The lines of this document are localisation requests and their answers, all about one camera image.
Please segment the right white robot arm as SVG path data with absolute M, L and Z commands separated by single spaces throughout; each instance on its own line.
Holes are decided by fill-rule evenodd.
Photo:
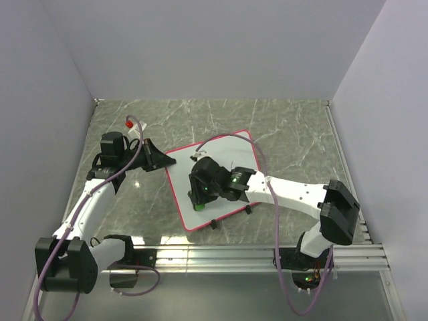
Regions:
M 297 263 L 310 267 L 332 245 L 351 245 L 360 205 L 342 181 L 299 183 L 235 167 L 228 171 L 209 156 L 192 157 L 189 198 L 194 208 L 223 198 L 246 203 L 269 203 L 305 213 L 317 223 L 304 232 L 295 251 Z

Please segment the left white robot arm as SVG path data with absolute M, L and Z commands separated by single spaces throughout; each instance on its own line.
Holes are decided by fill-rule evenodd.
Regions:
M 120 132 L 104 133 L 100 148 L 68 218 L 51 237 L 42 237 L 35 245 L 38 290 L 88 294 L 103 270 L 112 265 L 127 269 L 136 263 L 131 236 L 108 235 L 95 247 L 90 247 L 90 240 L 127 171 L 151 172 L 176 160 L 151 139 L 129 140 Z

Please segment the left black whiteboard foot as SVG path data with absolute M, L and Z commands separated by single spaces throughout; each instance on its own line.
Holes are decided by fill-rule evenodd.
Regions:
M 210 226 L 211 226 L 212 230 L 216 229 L 217 228 L 217 222 L 216 222 L 216 220 L 212 220 L 211 223 L 210 223 Z

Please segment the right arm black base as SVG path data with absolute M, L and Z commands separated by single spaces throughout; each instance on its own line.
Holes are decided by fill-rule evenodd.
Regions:
M 280 268 L 282 270 L 305 272 L 316 268 L 323 268 L 327 263 L 330 250 L 325 249 L 317 258 L 300 253 L 296 248 L 291 247 L 280 247 L 278 253 Z

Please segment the aluminium mounting rail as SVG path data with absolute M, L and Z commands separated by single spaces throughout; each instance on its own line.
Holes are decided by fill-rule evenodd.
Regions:
M 154 267 L 161 273 L 275 272 L 272 245 L 137 245 L 153 249 Z M 338 272 L 384 272 L 390 265 L 381 245 L 360 244 L 334 248 Z

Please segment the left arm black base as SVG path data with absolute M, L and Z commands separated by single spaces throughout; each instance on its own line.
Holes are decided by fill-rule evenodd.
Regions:
M 148 249 L 132 249 L 126 250 L 123 258 L 119 260 L 111 260 L 103 270 L 149 270 L 154 269 L 156 265 L 157 250 L 154 248 Z

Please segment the green whiteboard eraser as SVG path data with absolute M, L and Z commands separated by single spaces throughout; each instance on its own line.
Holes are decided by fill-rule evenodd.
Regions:
M 193 209 L 195 211 L 202 211 L 202 210 L 204 210 L 204 208 L 205 208 L 205 204 L 196 204 L 193 206 Z

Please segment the pink-framed whiteboard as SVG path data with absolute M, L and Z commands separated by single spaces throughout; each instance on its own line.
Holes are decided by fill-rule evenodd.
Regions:
M 255 203 L 243 196 L 243 169 L 260 170 L 248 130 L 220 136 L 202 144 L 169 150 L 176 164 L 166 169 L 181 223 L 186 231 L 217 222 L 240 211 L 252 212 Z

